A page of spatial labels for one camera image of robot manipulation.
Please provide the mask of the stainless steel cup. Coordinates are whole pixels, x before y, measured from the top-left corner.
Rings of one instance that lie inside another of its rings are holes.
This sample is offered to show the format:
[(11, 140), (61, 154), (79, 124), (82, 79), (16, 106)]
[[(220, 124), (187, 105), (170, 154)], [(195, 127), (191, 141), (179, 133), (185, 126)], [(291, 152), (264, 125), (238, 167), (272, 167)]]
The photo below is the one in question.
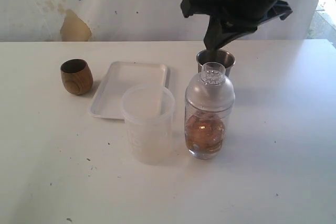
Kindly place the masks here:
[(202, 50), (196, 56), (198, 72), (202, 71), (202, 66), (208, 62), (217, 62), (224, 66), (225, 68), (225, 75), (229, 77), (231, 68), (235, 64), (235, 57), (225, 50), (217, 50), (217, 51), (210, 51), (210, 50)]

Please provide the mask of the clear plastic shaker lid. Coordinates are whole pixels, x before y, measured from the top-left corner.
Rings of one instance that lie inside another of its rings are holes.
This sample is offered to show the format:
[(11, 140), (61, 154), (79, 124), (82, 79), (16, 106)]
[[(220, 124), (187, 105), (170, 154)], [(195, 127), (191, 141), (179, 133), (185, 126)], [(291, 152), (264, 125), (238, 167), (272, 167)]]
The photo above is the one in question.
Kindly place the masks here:
[(228, 117), (233, 109), (235, 93), (232, 82), (225, 75), (226, 69), (217, 62), (202, 66), (189, 82), (185, 91), (185, 116), (220, 119)]

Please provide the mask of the translucent plastic measuring cup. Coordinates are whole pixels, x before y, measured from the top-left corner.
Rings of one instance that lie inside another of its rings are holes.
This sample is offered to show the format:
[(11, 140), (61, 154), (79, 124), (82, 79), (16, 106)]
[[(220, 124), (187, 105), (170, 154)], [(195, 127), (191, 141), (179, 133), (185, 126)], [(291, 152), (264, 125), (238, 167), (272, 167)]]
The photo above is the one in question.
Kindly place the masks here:
[(169, 156), (175, 99), (158, 84), (131, 87), (121, 99), (121, 112), (131, 153), (138, 161), (154, 165)]

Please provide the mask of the clear plastic shaker cup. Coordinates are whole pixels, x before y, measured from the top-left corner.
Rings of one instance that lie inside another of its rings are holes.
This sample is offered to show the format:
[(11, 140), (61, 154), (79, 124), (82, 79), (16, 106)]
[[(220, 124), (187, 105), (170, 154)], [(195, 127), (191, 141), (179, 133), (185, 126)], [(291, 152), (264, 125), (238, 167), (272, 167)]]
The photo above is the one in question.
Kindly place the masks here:
[(224, 108), (195, 106), (185, 99), (184, 136), (196, 158), (211, 159), (221, 150), (234, 102)]

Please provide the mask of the brown wooden cubes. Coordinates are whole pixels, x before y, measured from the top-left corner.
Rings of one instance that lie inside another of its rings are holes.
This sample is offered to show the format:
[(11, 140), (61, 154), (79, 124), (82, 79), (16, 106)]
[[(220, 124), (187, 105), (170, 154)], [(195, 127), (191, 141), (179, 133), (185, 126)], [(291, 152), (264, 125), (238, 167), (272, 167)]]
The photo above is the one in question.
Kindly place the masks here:
[(217, 153), (224, 143), (225, 123), (213, 113), (194, 114), (185, 122), (185, 141), (194, 153)]

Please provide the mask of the brown wooden cup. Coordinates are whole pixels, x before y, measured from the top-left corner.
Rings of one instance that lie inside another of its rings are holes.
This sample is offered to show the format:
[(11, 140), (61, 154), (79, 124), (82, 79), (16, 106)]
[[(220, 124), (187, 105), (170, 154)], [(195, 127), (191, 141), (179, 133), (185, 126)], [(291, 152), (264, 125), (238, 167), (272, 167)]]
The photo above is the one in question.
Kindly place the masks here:
[(61, 80), (65, 89), (74, 95), (83, 95), (93, 86), (93, 76), (83, 59), (70, 59), (60, 66)]

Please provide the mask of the white rectangular tray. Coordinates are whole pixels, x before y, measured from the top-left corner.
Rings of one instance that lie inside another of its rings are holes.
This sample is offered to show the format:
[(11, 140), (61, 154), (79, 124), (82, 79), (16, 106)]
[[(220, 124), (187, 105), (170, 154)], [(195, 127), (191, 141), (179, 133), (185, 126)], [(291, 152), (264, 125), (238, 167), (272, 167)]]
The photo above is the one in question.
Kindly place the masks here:
[(162, 63), (113, 62), (92, 99), (89, 113), (102, 119), (155, 119), (172, 114), (169, 68)]

